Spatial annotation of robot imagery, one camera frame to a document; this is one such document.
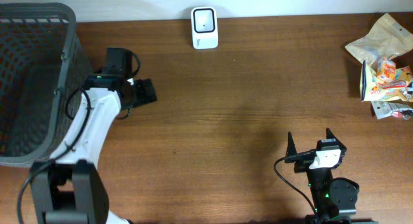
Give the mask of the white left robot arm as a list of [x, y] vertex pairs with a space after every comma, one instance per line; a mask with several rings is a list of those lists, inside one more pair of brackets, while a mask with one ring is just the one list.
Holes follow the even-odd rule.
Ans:
[[133, 108], [157, 101], [150, 79], [135, 79], [138, 56], [125, 48], [107, 48], [105, 65], [77, 89], [79, 108], [59, 144], [46, 161], [31, 168], [23, 188], [32, 192], [38, 223], [128, 223], [110, 211], [98, 174], [108, 131]]

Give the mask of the small orange juice carton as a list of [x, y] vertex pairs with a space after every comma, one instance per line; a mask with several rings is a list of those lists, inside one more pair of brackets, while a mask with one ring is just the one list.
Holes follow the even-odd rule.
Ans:
[[396, 76], [396, 64], [392, 60], [382, 57], [378, 61], [376, 77], [380, 83], [393, 82]]

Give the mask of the beige kraft paper pouch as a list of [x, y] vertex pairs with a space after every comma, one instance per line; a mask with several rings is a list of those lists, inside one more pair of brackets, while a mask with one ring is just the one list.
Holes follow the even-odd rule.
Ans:
[[412, 33], [386, 13], [366, 36], [347, 44], [345, 49], [360, 63], [374, 66], [382, 57], [394, 59], [411, 51]]

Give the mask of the yellow snack chip bag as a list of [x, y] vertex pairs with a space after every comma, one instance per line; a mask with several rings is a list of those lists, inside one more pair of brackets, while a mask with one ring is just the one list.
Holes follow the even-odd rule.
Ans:
[[360, 96], [362, 101], [412, 102], [412, 70], [409, 66], [396, 69], [395, 80], [382, 83], [370, 65], [361, 67]]

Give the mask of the black red snack packet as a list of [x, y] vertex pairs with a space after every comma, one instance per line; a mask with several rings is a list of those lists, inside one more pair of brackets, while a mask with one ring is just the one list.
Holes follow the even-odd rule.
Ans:
[[404, 120], [412, 118], [412, 108], [408, 105], [386, 101], [372, 101], [371, 105], [377, 119], [384, 119], [390, 116]]

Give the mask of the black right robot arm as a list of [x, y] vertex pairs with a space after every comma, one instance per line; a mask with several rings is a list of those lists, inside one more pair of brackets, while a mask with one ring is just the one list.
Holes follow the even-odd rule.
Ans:
[[332, 170], [343, 162], [347, 147], [326, 129], [326, 138], [317, 142], [316, 148], [297, 152], [292, 134], [287, 137], [285, 163], [294, 164], [294, 172], [305, 173], [314, 209], [305, 217], [306, 223], [350, 223], [356, 213], [359, 185], [347, 178], [334, 178]]

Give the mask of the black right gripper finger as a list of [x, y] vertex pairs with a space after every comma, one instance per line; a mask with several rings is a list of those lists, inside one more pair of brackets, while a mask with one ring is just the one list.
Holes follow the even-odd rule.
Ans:
[[294, 140], [293, 140], [293, 137], [292, 137], [292, 133], [288, 132], [286, 155], [287, 156], [294, 156], [296, 154], [297, 154], [297, 151], [296, 151], [295, 143], [294, 143]]
[[336, 136], [332, 133], [331, 129], [326, 128], [326, 138], [327, 139], [336, 139]]

